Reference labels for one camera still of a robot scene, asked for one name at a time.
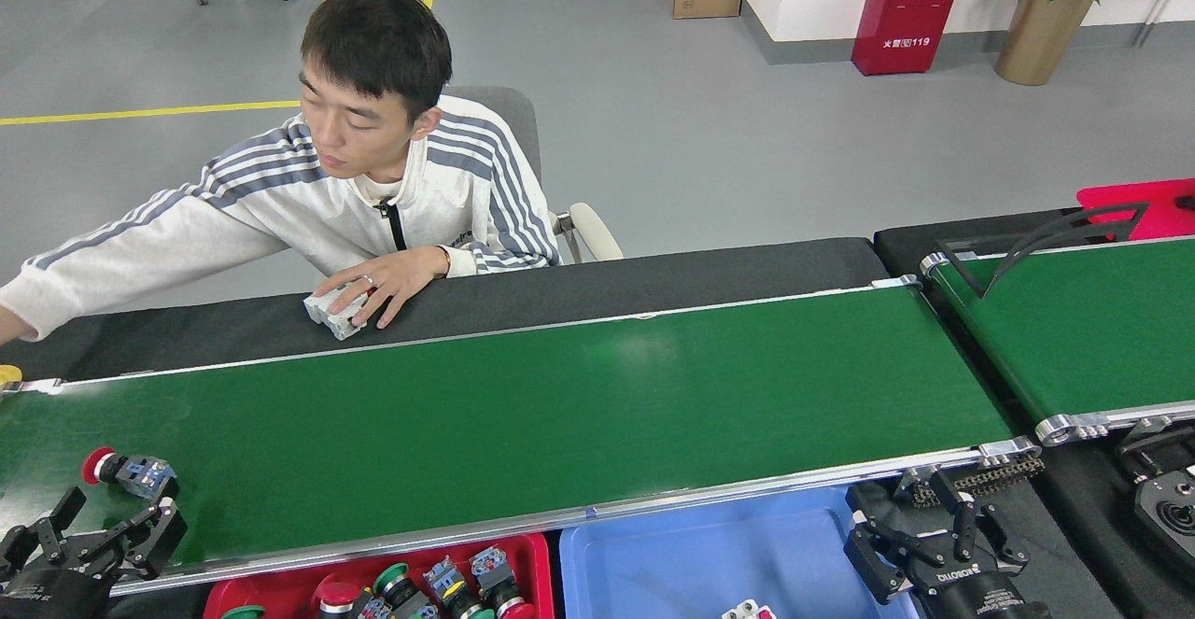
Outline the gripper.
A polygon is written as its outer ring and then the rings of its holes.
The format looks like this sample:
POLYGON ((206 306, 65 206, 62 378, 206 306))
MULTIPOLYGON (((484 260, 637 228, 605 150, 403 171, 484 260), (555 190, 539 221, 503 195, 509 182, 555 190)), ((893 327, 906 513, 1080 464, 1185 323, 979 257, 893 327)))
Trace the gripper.
POLYGON ((124 577, 154 580, 163 574, 186 533, 174 500, 161 500, 108 531, 63 538, 86 495, 69 488, 54 509, 32 526, 17 525, 1 543, 1 568, 22 569, 41 548, 51 564, 27 568, 1 595, 4 618, 99 618, 111 582, 124 577))
POLYGON ((918 558, 927 563, 921 602, 931 618, 1050 618, 1044 602, 1025 600, 1013 584, 1029 554, 1003 513, 983 500, 1017 480, 1009 471, 962 479, 936 471, 921 482, 921 507, 943 507, 946 528, 915 538, 854 509, 844 552, 880 605, 909 589, 918 558))

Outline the person's left hand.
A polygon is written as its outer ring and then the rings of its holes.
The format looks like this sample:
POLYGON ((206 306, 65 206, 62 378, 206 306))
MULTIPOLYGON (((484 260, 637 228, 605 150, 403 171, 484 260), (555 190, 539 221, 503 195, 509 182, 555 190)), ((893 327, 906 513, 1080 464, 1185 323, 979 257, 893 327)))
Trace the person's left hand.
POLYGON ((367 294, 370 298, 351 317, 353 325, 367 325, 379 313, 381 317, 376 320, 376 327, 384 329, 406 301, 422 292, 431 280, 445 278, 449 270, 451 258, 445 249, 407 249, 333 272, 315 287, 313 294, 324 296, 342 288, 331 304, 333 313, 345 310, 348 304, 367 294))

